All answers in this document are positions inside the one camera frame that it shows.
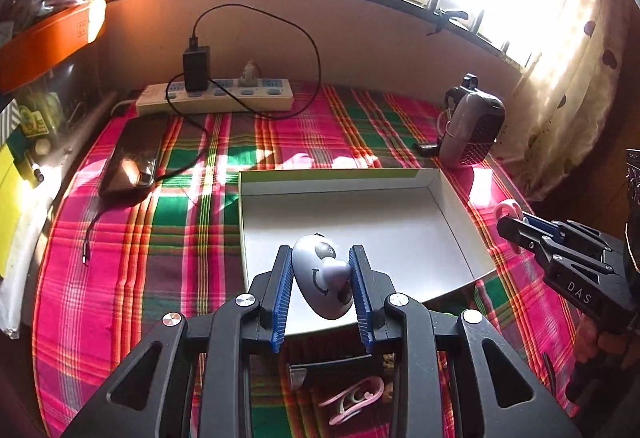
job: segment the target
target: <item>plaid cloth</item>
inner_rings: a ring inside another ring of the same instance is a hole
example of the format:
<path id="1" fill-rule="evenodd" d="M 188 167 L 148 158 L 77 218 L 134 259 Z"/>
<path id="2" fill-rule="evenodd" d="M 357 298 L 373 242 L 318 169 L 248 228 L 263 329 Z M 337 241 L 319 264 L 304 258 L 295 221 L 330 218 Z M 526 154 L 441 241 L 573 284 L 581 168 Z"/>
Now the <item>plaid cloth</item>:
<path id="1" fill-rule="evenodd" d="M 314 86 L 294 86 L 298 109 Z M 82 404 L 140 338 L 167 312 L 187 317 L 215 310 L 241 291 L 238 172 L 296 167 L 419 167 L 410 150 L 434 141 L 433 106 L 390 94 L 324 86 L 314 104 L 293 119 L 269 121 L 247 113 L 201 115 L 212 133 L 206 158 L 165 180 L 142 203 L 114 209 L 97 222 L 89 267 L 81 262 L 85 228 L 95 212 L 100 172 L 127 120 L 113 119 L 74 176 L 49 238 L 40 271 L 33 322 L 33 365 L 44 423 L 51 436 L 64 430 Z M 204 144 L 202 133 L 174 118 L 163 141 L 163 169 L 188 163 Z M 496 271 L 430 307 L 454 313 L 479 309 L 542 382 L 554 365 L 558 402 L 573 368 L 576 313 L 542 283 L 529 253 L 516 255 L 498 237 L 494 206 L 524 200 L 493 162 L 446 172 L 478 227 Z M 479 174 L 490 181 L 475 180 Z M 289 392 L 285 364 L 333 358 L 359 350 L 354 327 L 287 339 L 279 356 L 252 364 L 255 436 L 383 437 L 388 412 L 369 411 L 335 429 L 317 402 L 333 393 Z M 441 357 L 443 376 L 446 361 Z M 338 392 L 342 386 L 336 386 Z M 196 385 L 194 413 L 200 386 Z M 452 434 L 446 390 L 445 426 Z"/>

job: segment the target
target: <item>curtain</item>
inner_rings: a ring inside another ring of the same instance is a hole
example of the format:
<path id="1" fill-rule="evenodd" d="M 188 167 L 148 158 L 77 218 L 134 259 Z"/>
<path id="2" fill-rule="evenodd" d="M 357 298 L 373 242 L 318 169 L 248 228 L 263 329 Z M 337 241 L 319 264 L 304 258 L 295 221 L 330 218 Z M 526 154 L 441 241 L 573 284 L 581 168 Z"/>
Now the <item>curtain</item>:
<path id="1" fill-rule="evenodd" d="M 504 101 L 492 155 L 530 201 L 542 200 L 600 136 L 633 6 L 633 0 L 564 0 L 542 49 Z"/>

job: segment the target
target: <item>power strip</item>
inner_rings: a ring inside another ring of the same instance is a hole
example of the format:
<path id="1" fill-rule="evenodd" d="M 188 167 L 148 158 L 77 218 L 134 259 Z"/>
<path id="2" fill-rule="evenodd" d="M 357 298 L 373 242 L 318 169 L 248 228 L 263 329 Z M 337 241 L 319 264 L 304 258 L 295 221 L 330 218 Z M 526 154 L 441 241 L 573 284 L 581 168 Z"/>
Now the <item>power strip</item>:
<path id="1" fill-rule="evenodd" d="M 216 79 L 250 108 L 257 111 L 289 111 L 293 105 L 293 94 L 287 79 L 258 79 L 256 87 L 238 86 L 238 79 Z M 165 84 L 147 86 L 138 100 L 138 115 L 168 113 L 175 111 L 167 104 L 164 96 Z M 181 113 L 224 113 L 246 111 L 220 88 L 212 83 L 204 92 L 188 92 L 183 81 L 176 81 L 169 87 L 169 99 Z"/>

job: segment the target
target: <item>pink hair clip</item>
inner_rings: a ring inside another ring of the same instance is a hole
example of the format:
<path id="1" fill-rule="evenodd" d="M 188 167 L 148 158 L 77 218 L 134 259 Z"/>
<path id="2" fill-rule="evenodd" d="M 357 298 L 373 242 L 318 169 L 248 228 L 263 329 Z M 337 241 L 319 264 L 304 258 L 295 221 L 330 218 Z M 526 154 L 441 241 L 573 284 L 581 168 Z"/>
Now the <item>pink hair clip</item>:
<path id="1" fill-rule="evenodd" d="M 514 200 L 513 198 L 509 198 L 508 200 L 502 200 L 500 203 L 498 203 L 497 206 L 495 206 L 494 208 L 495 221 L 497 222 L 500 218 L 503 218 L 504 216 L 510 216 L 511 218 L 517 218 L 519 220 L 524 218 L 520 204 L 516 202 L 516 200 Z M 511 248 L 513 249 L 513 252 L 515 252 L 516 254 L 519 254 L 522 251 L 521 248 L 517 246 L 515 243 L 511 243 Z"/>
<path id="2" fill-rule="evenodd" d="M 337 413 L 331 417 L 329 425 L 340 425 L 352 416 L 356 416 L 367 405 L 373 404 L 384 391 L 385 383 L 379 376 L 368 376 L 319 406 L 324 407 L 338 402 Z"/>

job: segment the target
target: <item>smartphone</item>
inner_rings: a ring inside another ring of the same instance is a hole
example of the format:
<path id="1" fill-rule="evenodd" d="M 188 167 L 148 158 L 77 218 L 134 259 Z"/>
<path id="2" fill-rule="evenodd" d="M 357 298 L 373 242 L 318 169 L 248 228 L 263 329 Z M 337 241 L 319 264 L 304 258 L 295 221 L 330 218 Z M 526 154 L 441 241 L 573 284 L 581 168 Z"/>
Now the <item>smartphone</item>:
<path id="1" fill-rule="evenodd" d="M 158 113 L 130 119 L 125 124 L 104 166 L 98 187 L 101 199 L 125 201 L 153 187 L 168 121 L 166 113 Z"/>

